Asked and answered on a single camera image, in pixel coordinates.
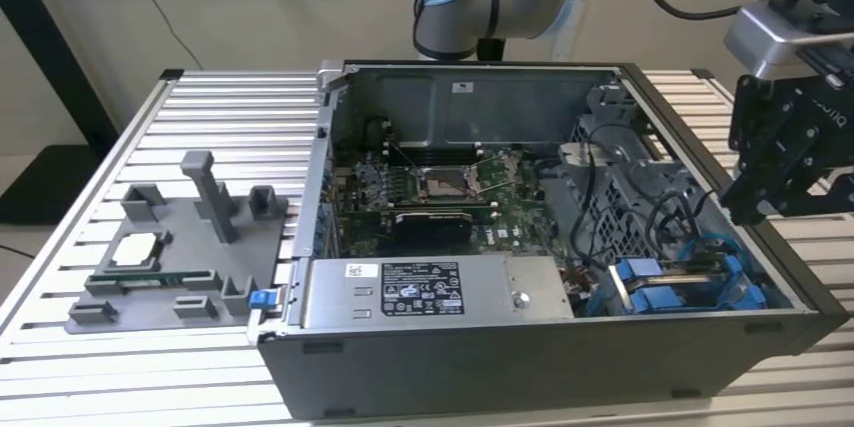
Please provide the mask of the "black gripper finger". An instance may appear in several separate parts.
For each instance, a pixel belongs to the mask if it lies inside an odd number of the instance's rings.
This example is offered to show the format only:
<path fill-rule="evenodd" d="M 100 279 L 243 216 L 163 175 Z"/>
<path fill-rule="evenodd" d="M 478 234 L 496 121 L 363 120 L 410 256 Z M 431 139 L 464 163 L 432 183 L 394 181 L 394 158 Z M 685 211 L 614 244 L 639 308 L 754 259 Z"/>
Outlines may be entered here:
<path fill-rule="evenodd" d="M 755 225 L 769 215 L 794 217 L 799 200 L 799 151 L 767 145 L 739 153 L 737 176 L 721 204 L 735 225 Z"/>
<path fill-rule="evenodd" d="M 774 172 L 773 205 L 781 215 L 825 215 L 853 211 L 853 174 L 839 175 L 823 194 L 810 189 L 831 170 L 794 166 Z"/>

